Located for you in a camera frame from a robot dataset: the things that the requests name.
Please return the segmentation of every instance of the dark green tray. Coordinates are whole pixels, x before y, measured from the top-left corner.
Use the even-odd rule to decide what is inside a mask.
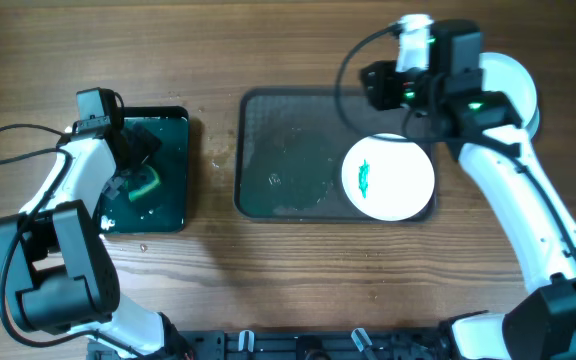
[[[372,133],[402,132],[404,109],[377,111],[363,91],[344,89],[343,103],[355,126]],[[361,213],[341,184],[348,150],[364,136],[339,120],[330,88],[255,88],[239,113],[234,204],[259,222],[421,222],[436,207],[437,185],[428,204],[412,217],[384,222]],[[430,123],[409,125],[412,137],[428,137]],[[420,144],[435,165],[434,148]]]
[[[123,186],[114,200],[101,195],[94,215],[99,230],[105,234],[180,231],[186,217],[188,112],[182,107],[126,108],[125,118],[127,128],[140,123],[161,140],[161,148],[145,163],[157,172],[161,184],[134,202]],[[101,227],[104,216],[113,226]]]

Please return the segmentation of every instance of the wood grain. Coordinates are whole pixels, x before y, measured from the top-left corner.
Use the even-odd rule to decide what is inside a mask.
[[[430,325],[468,311],[507,311],[525,296],[486,200],[442,146],[440,206],[425,224],[253,224],[233,209],[241,96],[254,86],[331,84],[350,47],[405,13],[474,19],[486,50],[529,69],[543,100],[536,151],[576,218],[576,1],[60,4],[70,7],[0,2],[0,126],[64,128],[77,116],[75,92],[95,86],[134,106],[183,105],[201,122],[192,134],[187,229],[106,242],[122,290],[180,329]],[[393,56],[390,41],[378,42],[351,71]],[[37,132],[2,134],[0,158],[54,141]],[[0,217],[34,195],[53,161],[0,166]],[[27,349],[0,325],[0,359],[84,353],[84,340]]]

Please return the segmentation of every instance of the black cable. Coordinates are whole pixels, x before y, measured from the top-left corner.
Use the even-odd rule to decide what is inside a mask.
[[[39,129],[39,130],[48,131],[48,132],[51,132],[53,134],[57,134],[60,136],[64,135],[64,133],[61,133],[57,130],[50,129],[50,128],[45,127],[45,126],[33,125],[33,124],[8,125],[8,126],[1,127],[0,132],[6,131],[9,129],[15,129],[15,128]],[[39,214],[39,211],[48,203],[48,201],[50,201],[50,198],[52,197],[53,193],[55,192],[57,187],[59,187],[59,185],[63,181],[64,177],[68,173],[68,169],[70,168],[70,165],[72,164],[72,155],[70,155],[70,153],[68,153],[67,151],[59,149],[59,148],[49,148],[49,149],[33,151],[33,152],[28,153],[28,154],[15,156],[15,157],[12,157],[9,159],[0,160],[0,165],[10,164],[10,163],[13,163],[16,161],[20,161],[20,160],[28,159],[28,158],[31,158],[34,156],[48,154],[48,153],[59,153],[59,154],[64,155],[64,157],[65,157],[64,165],[61,168],[61,170],[59,170],[59,173],[57,174],[57,176],[55,177],[53,182],[50,184],[50,186],[48,187],[48,189],[46,190],[46,192],[42,196],[41,200],[39,200],[37,205],[35,205],[35,207],[30,211],[30,213],[27,214],[24,221],[21,223],[21,226],[19,226],[19,228],[17,229],[17,232],[13,236],[13,239],[10,243],[10,246],[8,246],[8,250],[6,251],[3,265],[2,265],[2,268],[0,271],[0,319],[1,319],[1,323],[4,327],[4,329],[6,330],[6,332],[8,333],[8,335],[10,335],[10,337],[12,337],[15,341],[19,342],[20,344],[30,346],[30,347],[46,348],[46,347],[51,347],[51,346],[63,344],[65,342],[68,342],[70,340],[76,339],[76,338],[81,337],[81,336],[93,336],[96,339],[104,340],[104,341],[108,342],[109,344],[116,346],[117,348],[125,350],[125,351],[137,356],[138,358],[144,358],[144,356],[142,354],[133,350],[131,347],[123,345],[123,344],[109,338],[108,336],[99,333],[96,330],[82,331],[82,332],[78,332],[75,334],[64,336],[62,338],[59,338],[56,340],[51,340],[51,341],[44,341],[44,342],[33,341],[33,340],[30,340],[30,339],[23,337],[20,333],[18,333],[15,330],[15,328],[13,327],[12,322],[10,321],[10,318],[8,317],[8,313],[6,312],[6,281],[8,280],[8,271],[10,270],[10,264],[12,262],[12,255],[13,255],[15,249],[17,248],[17,245],[19,245],[19,242],[21,241],[21,237],[23,236],[23,234],[28,230],[28,228],[30,227],[32,222],[36,219],[37,215]]]
[[[124,106],[124,99],[121,98],[121,95],[119,95],[118,92],[115,91],[115,96],[117,97],[117,99],[119,99],[119,103],[121,104],[121,123],[123,126],[123,122],[124,122],[124,118],[126,117],[126,111],[125,111],[125,106]]]
[[[555,221],[555,224],[557,225],[559,232],[561,233],[561,236],[563,237],[564,242],[566,243],[566,246],[568,247],[568,251],[570,252],[570,254],[571,254],[571,256],[572,256],[572,258],[576,264],[576,247],[575,247],[572,239],[570,238],[570,234],[568,233],[566,226],[563,223],[563,220],[561,220],[561,217],[560,217],[559,213],[557,212],[557,209],[553,205],[550,197],[548,196],[546,191],[543,189],[543,187],[541,186],[539,181],[530,172],[528,167],[525,166],[523,163],[521,163],[521,161],[519,161],[518,159],[500,152],[498,149],[491,147],[489,144],[482,143],[480,139],[472,139],[472,138],[467,138],[467,137],[458,137],[458,138],[457,137],[436,137],[436,138],[419,138],[419,139],[409,138],[407,136],[407,127],[408,127],[408,122],[412,116],[412,113],[414,112],[412,109],[410,109],[408,111],[408,113],[406,114],[406,117],[404,118],[404,122],[402,124],[402,128],[403,128],[402,134],[404,135],[403,138],[391,138],[391,137],[375,136],[372,133],[367,133],[365,131],[362,131],[361,129],[356,127],[350,121],[350,119],[346,115],[346,113],[343,109],[343,106],[341,104],[341,83],[343,80],[343,76],[346,72],[346,68],[348,67],[348,63],[359,52],[359,50],[361,50],[364,46],[371,43],[373,40],[375,40],[375,39],[377,39],[377,38],[379,38],[385,34],[388,34],[388,33],[393,33],[395,36],[398,36],[401,34],[401,31],[402,31],[401,26],[398,26],[398,25],[392,25],[392,26],[389,26],[383,30],[380,30],[380,31],[366,37],[364,40],[360,41],[357,45],[355,45],[355,47],[353,47],[348,52],[346,57],[343,59],[343,61],[341,62],[341,65],[339,67],[339,71],[337,72],[337,77],[335,78],[335,84],[334,84],[334,87],[335,87],[334,88],[335,108],[337,110],[337,114],[338,114],[339,118],[341,119],[341,121],[346,126],[348,126],[351,130],[356,132],[358,135],[361,135],[364,137],[370,136],[372,138],[376,138],[379,140],[389,141],[389,142],[398,142],[398,143],[407,143],[407,142],[413,142],[413,143],[417,143],[417,144],[419,144],[419,143],[439,143],[439,142],[471,143],[471,144],[479,145],[479,146],[482,146],[482,147],[487,148],[489,150],[495,151],[495,152],[499,153],[500,155],[508,158],[513,163],[513,165],[517,168],[518,172],[526,175],[526,177],[528,178],[528,180],[530,181],[532,186],[539,193],[539,196],[543,199],[544,203],[546,204],[546,207],[548,208],[548,211],[551,213],[551,216],[553,217],[553,220]],[[437,103],[438,103],[438,101],[436,99],[436,93],[435,92],[436,92],[436,87],[442,78],[443,78],[443,74],[438,74],[433,79],[430,80],[429,104],[430,104],[430,113],[431,113],[430,115],[432,118],[435,118],[437,116]]]
[[[507,158],[515,165],[515,167],[517,168],[517,172],[526,175],[528,180],[532,183],[532,185],[535,187],[541,198],[546,203],[546,207],[548,207],[548,210],[550,211],[553,219],[555,220],[555,223],[559,228],[559,232],[561,232],[561,236],[563,237],[563,240],[566,243],[566,246],[568,247],[568,251],[570,252],[570,255],[572,256],[573,260],[575,260],[576,264],[575,244],[572,242],[572,239],[570,238],[570,234],[568,233],[568,231],[566,231],[566,226],[563,220],[561,219],[561,216],[559,216],[559,213],[557,212],[555,205],[552,203],[550,197],[548,196],[544,188],[541,186],[541,184],[539,184],[539,180],[535,178],[535,176],[532,174],[532,172],[530,172],[528,167],[522,164],[521,161],[509,156],[507,156]]]

